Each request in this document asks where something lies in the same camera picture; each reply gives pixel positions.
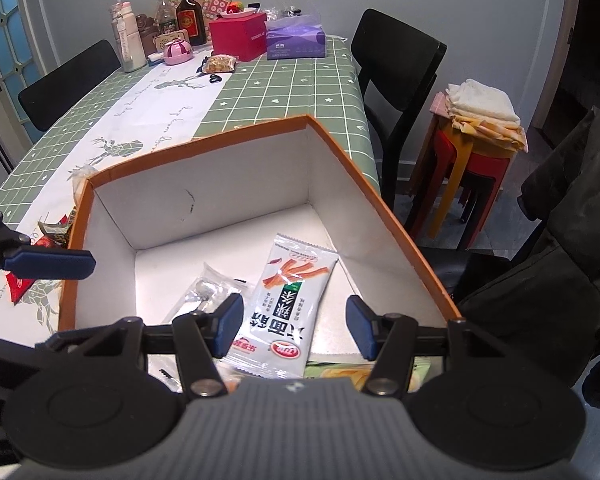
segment white bottle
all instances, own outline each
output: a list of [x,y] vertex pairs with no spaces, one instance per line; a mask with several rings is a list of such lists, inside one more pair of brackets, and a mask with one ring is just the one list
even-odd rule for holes
[[142,68],[146,65],[146,57],[131,4],[118,1],[110,8],[110,12],[111,27],[122,60],[122,69],[125,72],[133,72]]

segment door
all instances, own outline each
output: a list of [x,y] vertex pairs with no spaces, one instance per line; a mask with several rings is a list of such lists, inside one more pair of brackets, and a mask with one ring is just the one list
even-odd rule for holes
[[579,2],[580,0],[564,0],[560,29],[558,30],[558,38],[555,42],[554,56],[552,57],[551,65],[549,65],[549,72],[547,73],[544,88],[538,100],[538,106],[531,119],[531,125],[539,130],[544,126],[546,117],[549,114],[549,108],[551,108],[551,104],[554,101],[558,83],[560,83],[560,77],[562,76],[562,70],[564,70],[564,64],[567,61]]
[[18,0],[0,0],[0,140],[14,164],[43,135],[18,102],[20,91],[39,78]]

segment green checkered tablecloth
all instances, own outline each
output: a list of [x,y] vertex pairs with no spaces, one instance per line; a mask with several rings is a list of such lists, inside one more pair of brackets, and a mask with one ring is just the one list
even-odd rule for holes
[[196,136],[299,114],[316,117],[378,188],[356,70],[349,49],[336,38],[327,38],[323,59],[261,56],[240,63]]
[[[114,72],[67,112],[30,150],[0,188],[5,224],[16,228],[45,181],[89,129],[151,67]],[[195,137],[298,114],[315,116],[378,189],[360,88],[351,53],[327,38],[327,57],[238,63]]]

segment bottle label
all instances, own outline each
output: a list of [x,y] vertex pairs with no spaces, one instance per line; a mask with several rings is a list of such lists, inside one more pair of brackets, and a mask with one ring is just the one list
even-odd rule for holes
[[160,34],[169,34],[170,32],[178,30],[178,23],[176,20],[167,20],[165,22],[160,22],[158,27],[160,29]]
[[126,24],[125,20],[122,18],[118,18],[118,24],[116,25],[118,29],[118,35],[120,37],[120,54],[122,54],[123,61],[131,61],[131,53],[129,52],[129,43],[128,38],[126,36]]
[[198,24],[196,23],[196,13],[193,10],[181,10],[178,13],[178,23],[189,33],[190,38],[198,35]]

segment white towel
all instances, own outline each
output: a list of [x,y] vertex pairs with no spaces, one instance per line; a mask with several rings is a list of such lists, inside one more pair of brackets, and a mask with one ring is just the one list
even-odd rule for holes
[[451,104],[451,102],[449,102],[449,98],[446,99],[445,103],[446,111],[449,115],[462,116],[470,119],[477,119],[479,121],[487,121],[491,124],[497,124],[498,126],[502,126],[503,128],[511,128],[513,130],[517,129],[520,126],[520,121],[503,121],[502,119],[496,119],[494,117],[489,117],[482,114],[476,114],[468,110],[463,110],[462,108],[455,108]]
[[451,107],[459,115],[464,110],[520,126],[520,118],[516,115],[509,96],[502,90],[467,79],[461,85],[449,84],[446,93]]

